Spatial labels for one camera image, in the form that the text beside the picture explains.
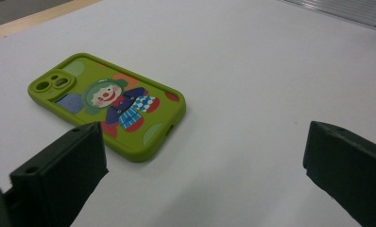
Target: cartoon character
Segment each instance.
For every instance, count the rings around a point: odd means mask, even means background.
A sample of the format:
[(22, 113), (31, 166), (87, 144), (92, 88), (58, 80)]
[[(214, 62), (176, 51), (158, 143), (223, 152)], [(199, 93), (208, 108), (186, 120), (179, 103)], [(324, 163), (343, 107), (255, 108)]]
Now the cartoon character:
[(127, 85), (123, 79), (102, 79), (88, 87), (82, 96), (88, 114), (99, 114), (107, 108), (102, 130), (112, 137), (117, 136), (117, 126), (128, 132), (137, 131), (144, 124), (140, 112), (152, 113), (160, 105), (160, 100), (148, 96), (145, 88), (126, 91)]

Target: phone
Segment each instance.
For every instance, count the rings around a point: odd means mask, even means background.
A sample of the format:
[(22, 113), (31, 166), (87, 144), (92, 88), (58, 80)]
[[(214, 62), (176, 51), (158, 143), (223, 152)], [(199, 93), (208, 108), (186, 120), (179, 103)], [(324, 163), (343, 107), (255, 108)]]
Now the phone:
[(175, 89), (86, 53), (32, 81), (28, 94), (73, 125), (100, 122), (105, 143), (131, 162), (152, 158), (186, 110)]

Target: green phone case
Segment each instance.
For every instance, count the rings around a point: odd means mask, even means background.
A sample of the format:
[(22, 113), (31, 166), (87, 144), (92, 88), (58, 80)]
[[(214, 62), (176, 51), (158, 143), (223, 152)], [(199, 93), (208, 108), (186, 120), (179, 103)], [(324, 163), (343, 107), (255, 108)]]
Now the green phone case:
[(101, 122), (106, 144), (131, 162), (150, 159), (186, 109), (180, 92), (85, 53), (32, 81), (28, 93), (74, 125)]

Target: white tabletop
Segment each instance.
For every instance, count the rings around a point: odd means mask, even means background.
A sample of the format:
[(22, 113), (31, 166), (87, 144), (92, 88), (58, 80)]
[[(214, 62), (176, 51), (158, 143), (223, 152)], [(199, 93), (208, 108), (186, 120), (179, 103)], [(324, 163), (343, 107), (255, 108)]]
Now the white tabletop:
[(312, 120), (376, 143), (376, 31), (284, 2), (104, 0), (0, 39), (0, 187), (73, 126), (28, 84), (87, 52), (181, 91), (159, 154), (110, 173), (73, 226), (359, 224), (305, 174)]

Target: colorful pattern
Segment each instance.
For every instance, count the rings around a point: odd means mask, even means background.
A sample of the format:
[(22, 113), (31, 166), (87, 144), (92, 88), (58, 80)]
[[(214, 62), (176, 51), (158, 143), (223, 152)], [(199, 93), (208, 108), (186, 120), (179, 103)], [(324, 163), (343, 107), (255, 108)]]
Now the colorful pattern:
[(155, 99), (156, 97), (153, 96), (139, 96), (135, 100), (134, 104), (132, 104), (131, 108), (146, 112), (147, 110), (149, 110)]
[(138, 112), (130, 108), (121, 114), (119, 118), (120, 126), (126, 130), (134, 125), (139, 119), (141, 119), (141, 116)]

